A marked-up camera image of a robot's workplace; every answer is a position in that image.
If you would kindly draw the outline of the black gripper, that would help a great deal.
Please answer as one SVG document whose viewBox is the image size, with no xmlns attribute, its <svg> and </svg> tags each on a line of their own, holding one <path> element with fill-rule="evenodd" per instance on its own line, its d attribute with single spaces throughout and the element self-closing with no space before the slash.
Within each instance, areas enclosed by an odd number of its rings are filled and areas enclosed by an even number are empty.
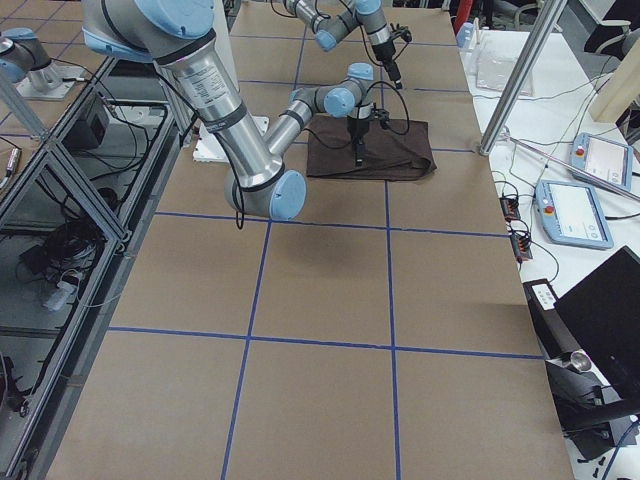
<svg viewBox="0 0 640 480">
<path fill-rule="evenodd" d="M 365 144 L 364 137 L 369 132 L 371 119 L 347 117 L 347 130 L 350 135 L 350 142 L 353 145 L 354 162 L 356 167 L 363 165 Z"/>
<path fill-rule="evenodd" d="M 402 77 L 397 63 L 394 61 L 396 55 L 395 45 L 392 41 L 386 41 L 373 46 L 375 58 L 383 66 L 386 66 L 386 73 L 389 80 L 398 90 L 403 88 Z"/>
</svg>

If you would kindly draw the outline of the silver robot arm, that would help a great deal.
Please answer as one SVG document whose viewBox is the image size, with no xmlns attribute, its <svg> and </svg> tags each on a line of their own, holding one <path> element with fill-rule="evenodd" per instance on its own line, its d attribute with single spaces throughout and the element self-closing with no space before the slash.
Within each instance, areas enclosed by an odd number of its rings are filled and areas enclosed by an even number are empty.
<svg viewBox="0 0 640 480">
<path fill-rule="evenodd" d="M 278 1 L 284 8 L 279 11 L 269 1 L 272 11 L 284 18 L 301 20 L 314 34 L 319 47 L 329 52 L 353 31 L 359 31 L 369 61 L 382 67 L 392 86 L 403 88 L 397 57 L 412 41 L 408 26 L 389 22 L 380 1 L 340 1 L 344 10 L 335 16 L 322 12 L 316 1 Z"/>
<path fill-rule="evenodd" d="M 240 214 L 291 220 L 302 210 L 304 176 L 283 155 L 317 113 L 345 118 L 371 105 L 373 68 L 353 63 L 337 85 L 301 88 L 262 133 L 215 50 L 211 1 L 85 1 L 83 34 L 93 51 L 154 62 L 180 83 L 187 104 L 223 147 L 231 166 L 225 198 Z"/>
</svg>

